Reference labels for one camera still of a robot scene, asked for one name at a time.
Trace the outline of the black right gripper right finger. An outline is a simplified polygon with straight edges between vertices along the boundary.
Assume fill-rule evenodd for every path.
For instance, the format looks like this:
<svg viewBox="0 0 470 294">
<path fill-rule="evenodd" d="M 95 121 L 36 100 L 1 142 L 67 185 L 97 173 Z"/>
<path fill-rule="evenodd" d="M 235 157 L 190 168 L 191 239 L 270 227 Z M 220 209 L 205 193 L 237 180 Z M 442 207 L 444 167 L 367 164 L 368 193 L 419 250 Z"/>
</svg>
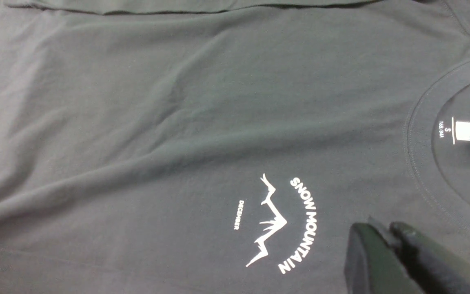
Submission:
<svg viewBox="0 0 470 294">
<path fill-rule="evenodd" d="M 404 222 L 392 222 L 399 260 L 426 294 L 470 294 L 470 262 Z"/>
</svg>

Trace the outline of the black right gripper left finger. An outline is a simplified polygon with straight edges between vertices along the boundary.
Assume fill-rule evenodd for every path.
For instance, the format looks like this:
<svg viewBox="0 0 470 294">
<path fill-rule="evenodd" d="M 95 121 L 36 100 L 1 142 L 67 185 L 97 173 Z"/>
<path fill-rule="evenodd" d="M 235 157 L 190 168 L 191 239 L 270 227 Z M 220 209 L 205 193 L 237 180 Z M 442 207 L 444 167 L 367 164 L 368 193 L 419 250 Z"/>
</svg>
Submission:
<svg viewBox="0 0 470 294">
<path fill-rule="evenodd" d="M 344 276 L 349 294 L 422 294 L 403 264 L 402 241 L 380 221 L 349 229 Z"/>
</svg>

